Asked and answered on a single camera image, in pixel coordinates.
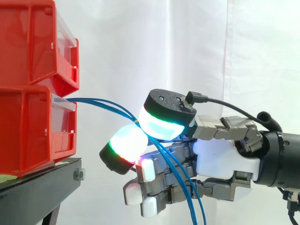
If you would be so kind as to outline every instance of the red plastic drawer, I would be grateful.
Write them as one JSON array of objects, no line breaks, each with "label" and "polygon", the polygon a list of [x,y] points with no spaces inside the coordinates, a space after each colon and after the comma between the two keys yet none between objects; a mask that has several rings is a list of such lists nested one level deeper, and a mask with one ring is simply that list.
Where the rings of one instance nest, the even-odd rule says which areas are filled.
[{"label": "red plastic drawer", "polygon": [[22,177],[76,153],[76,104],[19,86],[0,87],[0,106],[0,174]]},{"label": "red plastic drawer", "polygon": [[0,85],[78,90],[78,45],[53,0],[0,0]]}]

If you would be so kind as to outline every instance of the metal bolt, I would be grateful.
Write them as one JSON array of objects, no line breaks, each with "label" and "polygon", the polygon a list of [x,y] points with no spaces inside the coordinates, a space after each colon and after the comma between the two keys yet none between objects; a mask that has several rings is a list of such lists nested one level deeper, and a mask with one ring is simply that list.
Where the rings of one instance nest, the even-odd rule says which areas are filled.
[{"label": "metal bolt", "polygon": [[74,179],[77,181],[84,180],[85,178],[85,169],[77,169],[74,173]]}]

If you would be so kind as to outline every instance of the blue wire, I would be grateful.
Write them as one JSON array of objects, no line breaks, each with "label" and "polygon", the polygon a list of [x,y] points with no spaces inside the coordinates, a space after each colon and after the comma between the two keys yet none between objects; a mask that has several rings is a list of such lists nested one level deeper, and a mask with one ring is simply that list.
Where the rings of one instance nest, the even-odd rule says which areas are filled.
[{"label": "blue wire", "polygon": [[204,213],[204,208],[203,208],[203,205],[202,205],[202,201],[200,199],[198,191],[196,190],[196,188],[195,188],[195,186],[194,186],[191,178],[189,177],[188,173],[186,172],[186,170],[184,169],[184,167],[181,165],[181,163],[178,161],[178,159],[174,155],[172,155],[172,153],[170,153],[161,143],[159,143],[159,146],[161,148],[163,148],[163,150],[177,163],[177,165],[181,168],[182,172],[184,173],[184,175],[188,179],[189,183],[191,184],[191,187],[192,187],[193,191],[195,192],[195,194],[197,196],[197,199],[198,199],[198,202],[200,204],[200,208],[201,208],[201,212],[202,212],[202,217],[203,217],[203,223],[204,223],[204,225],[206,225],[206,216],[205,216],[205,213]]},{"label": "blue wire", "polygon": [[156,148],[158,149],[158,151],[160,152],[160,154],[162,155],[162,157],[164,158],[164,160],[167,162],[167,164],[169,165],[171,171],[174,173],[174,175],[175,175],[177,181],[179,182],[179,185],[181,186],[181,188],[183,190],[183,193],[184,193],[184,195],[186,197],[186,200],[187,200],[187,203],[188,203],[188,207],[190,209],[190,213],[191,213],[193,224],[197,225],[197,218],[196,218],[196,213],[195,213],[195,209],[194,209],[194,206],[193,206],[192,198],[190,196],[188,188],[185,185],[185,183],[184,183],[181,175],[178,173],[178,171],[176,170],[175,166],[170,161],[170,159],[168,158],[168,156],[160,148],[159,142],[156,139],[154,139],[153,137],[149,136],[149,135],[148,135],[148,137],[153,142],[153,144],[156,146]]},{"label": "blue wire", "polygon": [[98,106],[100,108],[103,108],[103,109],[106,109],[108,111],[111,111],[113,113],[116,113],[116,114],[119,114],[121,116],[124,116],[124,117],[126,117],[128,119],[131,119],[131,117],[129,117],[126,113],[122,112],[121,110],[116,109],[114,107],[111,107],[109,105],[105,105],[105,104],[100,103],[100,102],[95,102],[95,101],[90,101],[90,100],[81,100],[81,99],[71,99],[71,98],[68,101],[70,101],[70,102],[82,102],[82,103],[87,103],[87,104],[90,104],[90,105],[95,105],[95,106]]},{"label": "blue wire", "polygon": [[76,101],[76,99],[78,100],[92,100],[92,101],[99,101],[99,102],[107,102],[109,104],[112,104],[112,105],[115,105],[117,107],[119,107],[120,109],[124,110],[125,112],[127,112],[133,119],[137,120],[136,117],[129,111],[127,110],[126,108],[124,108],[123,106],[117,104],[117,103],[114,103],[112,101],[108,101],[108,100],[105,100],[105,99],[100,99],[100,98],[90,98],[90,97],[75,97],[75,98],[67,98],[68,101]]},{"label": "blue wire", "polygon": [[[117,113],[117,114],[119,114],[119,115],[121,115],[123,117],[126,117],[126,118],[130,119],[133,122],[137,121],[136,117],[130,111],[128,111],[126,108],[124,108],[123,106],[121,106],[121,105],[119,105],[117,103],[114,103],[114,102],[111,102],[111,101],[108,101],[108,100],[105,100],[105,99],[99,99],[99,98],[68,98],[67,100],[72,101],[72,102],[76,101],[76,102],[82,102],[82,103],[87,103],[87,104],[95,105],[95,106],[104,108],[106,110],[109,110],[109,111],[111,111],[113,113]],[[118,110],[118,109],[116,109],[116,108],[114,108],[112,106],[108,106],[106,104],[102,104],[102,103],[95,102],[95,101],[102,101],[102,102],[107,102],[107,103],[110,103],[112,105],[115,105],[115,106],[121,108],[122,110],[124,110],[125,112],[127,112],[130,116],[128,116],[126,113],[124,113],[121,110]],[[180,164],[180,162],[177,160],[177,158],[175,156],[173,156],[161,143],[159,143],[153,137],[151,137],[149,135],[147,135],[147,136],[153,142],[153,144],[156,146],[156,148],[161,153],[161,155],[163,156],[164,160],[167,162],[167,164],[169,165],[170,169],[174,173],[177,181],[179,182],[179,184],[180,184],[180,186],[181,186],[181,188],[182,188],[182,190],[183,190],[183,192],[184,192],[184,194],[186,196],[187,203],[188,203],[188,206],[190,208],[190,212],[191,212],[191,217],[192,217],[193,224],[197,225],[197,219],[196,219],[196,215],[195,215],[195,209],[194,209],[194,206],[193,206],[193,203],[192,203],[192,198],[189,195],[189,190],[187,189],[187,187],[186,187],[186,185],[184,183],[184,180],[182,179],[181,175],[178,173],[178,171],[176,170],[175,166],[172,164],[172,162],[170,161],[170,159],[168,158],[168,156],[165,154],[165,152],[177,163],[177,165],[181,168],[181,170],[185,174],[186,178],[188,179],[188,181],[191,184],[191,187],[192,187],[193,191],[196,193],[198,202],[199,202],[200,207],[201,207],[204,225],[206,225],[206,218],[205,218],[204,208],[203,208],[200,196],[199,196],[199,194],[198,194],[198,192],[197,192],[194,184],[192,183],[190,177],[188,176],[187,172],[184,170],[183,166]]]}]

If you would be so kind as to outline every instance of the green led light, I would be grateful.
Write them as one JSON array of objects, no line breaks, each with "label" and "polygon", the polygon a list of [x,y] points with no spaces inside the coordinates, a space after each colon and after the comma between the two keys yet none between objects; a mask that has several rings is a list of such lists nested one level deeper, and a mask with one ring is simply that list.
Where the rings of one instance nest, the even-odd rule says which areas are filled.
[{"label": "green led light", "polygon": [[148,135],[166,141],[170,141],[179,136],[184,130],[184,126],[182,125],[155,118],[154,116],[150,115],[144,107],[140,112],[139,122],[141,128]]},{"label": "green led light", "polygon": [[148,145],[147,135],[135,124],[122,127],[110,139],[109,145],[121,158],[135,163]]}]

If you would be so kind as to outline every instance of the white curtain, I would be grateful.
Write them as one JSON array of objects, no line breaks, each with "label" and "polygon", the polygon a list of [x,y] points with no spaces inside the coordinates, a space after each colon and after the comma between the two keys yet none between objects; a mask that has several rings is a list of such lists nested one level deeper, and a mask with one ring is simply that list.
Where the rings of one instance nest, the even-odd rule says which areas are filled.
[{"label": "white curtain", "polygon": [[[224,99],[253,116],[269,112],[292,134],[300,134],[299,8],[298,0],[229,0],[226,31]],[[291,224],[277,188],[252,188],[238,202],[217,203],[218,225]]]},{"label": "white curtain", "polygon": [[[57,9],[80,42],[80,90],[76,97],[105,98],[138,115],[155,88],[223,98],[226,0],[56,0]],[[220,117],[222,108],[198,106]],[[135,177],[109,171],[98,153],[129,122],[94,106],[78,106],[76,157],[86,179],[60,208],[59,225],[191,224],[186,202],[168,205],[157,217],[125,206],[123,185]],[[209,225],[216,200],[203,198]],[[195,201],[199,224],[200,207]]]},{"label": "white curtain", "polygon": [[[287,133],[299,133],[300,22],[297,0],[56,0],[80,41],[77,97],[106,98],[135,115],[149,91],[197,91],[256,115],[268,111]],[[218,105],[198,114],[235,115]],[[186,202],[144,219],[124,205],[122,187],[134,178],[109,171],[98,157],[123,118],[79,104],[77,157],[86,179],[63,202],[59,225],[191,224]],[[254,185],[238,202],[203,198],[208,224],[289,224],[275,188]],[[200,209],[195,202],[199,224]]]}]

